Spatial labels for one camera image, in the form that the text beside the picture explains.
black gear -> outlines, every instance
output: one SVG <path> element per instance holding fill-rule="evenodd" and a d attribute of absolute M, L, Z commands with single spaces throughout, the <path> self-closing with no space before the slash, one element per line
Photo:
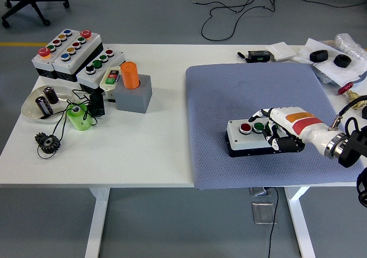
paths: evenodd
<path fill-rule="evenodd" d="M 36 140 L 36 142 L 38 143 L 38 144 L 41 144 L 41 142 L 43 142 L 45 139 L 47 138 L 47 135 L 45 134 L 45 133 L 38 133 L 35 137 L 34 137 L 34 139 Z"/>
<path fill-rule="evenodd" d="M 38 145 L 44 153 L 53 154 L 60 148 L 60 141 L 56 136 L 49 135 Z"/>

gray block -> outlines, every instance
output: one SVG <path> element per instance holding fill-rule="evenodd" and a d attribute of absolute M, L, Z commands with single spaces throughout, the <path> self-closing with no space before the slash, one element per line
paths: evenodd
<path fill-rule="evenodd" d="M 146 113 L 152 95 L 150 76 L 139 75 L 140 86 L 130 90 L 120 79 L 114 90 L 117 109 L 136 113 Z"/>

gray foam pad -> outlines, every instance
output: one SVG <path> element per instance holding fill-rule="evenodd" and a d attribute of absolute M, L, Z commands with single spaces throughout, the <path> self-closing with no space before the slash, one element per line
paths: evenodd
<path fill-rule="evenodd" d="M 262 108 L 301 107 L 326 124 L 336 116 L 310 66 L 293 63 L 220 64 L 186 71 L 194 185 L 198 189 L 308 185 L 356 181 L 358 161 L 346 169 L 311 145 L 301 153 L 231 158 L 227 122 Z"/>

chair base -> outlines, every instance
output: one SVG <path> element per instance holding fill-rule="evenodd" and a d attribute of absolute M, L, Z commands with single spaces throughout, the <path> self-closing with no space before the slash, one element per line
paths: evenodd
<path fill-rule="evenodd" d="M 2 19 L 2 25 L 5 28 L 8 28 L 10 25 L 7 22 L 7 18 L 10 17 L 11 15 L 13 15 L 14 13 L 16 13 L 17 11 L 23 9 L 25 6 L 27 5 L 31 5 L 35 11 L 37 12 L 38 16 L 42 19 L 42 22 L 45 26 L 49 26 L 51 23 L 49 20 L 45 19 L 44 16 L 42 15 L 40 9 L 38 8 L 36 2 L 47 2 L 47 1 L 64 1 L 63 5 L 65 8 L 69 7 L 69 1 L 68 0 L 6 0 L 5 2 L 5 6 L 8 8 L 11 8 L 6 14 L 4 14 L 1 19 Z M 12 7 L 11 2 L 18 2 L 14 7 Z"/>

yellow floor line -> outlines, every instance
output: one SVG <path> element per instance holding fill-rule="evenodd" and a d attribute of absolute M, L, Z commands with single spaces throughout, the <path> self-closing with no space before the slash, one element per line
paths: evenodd
<path fill-rule="evenodd" d="M 45 47 L 48 43 L 30 43 L 30 42 L 0 42 L 0 46 L 8 47 Z"/>

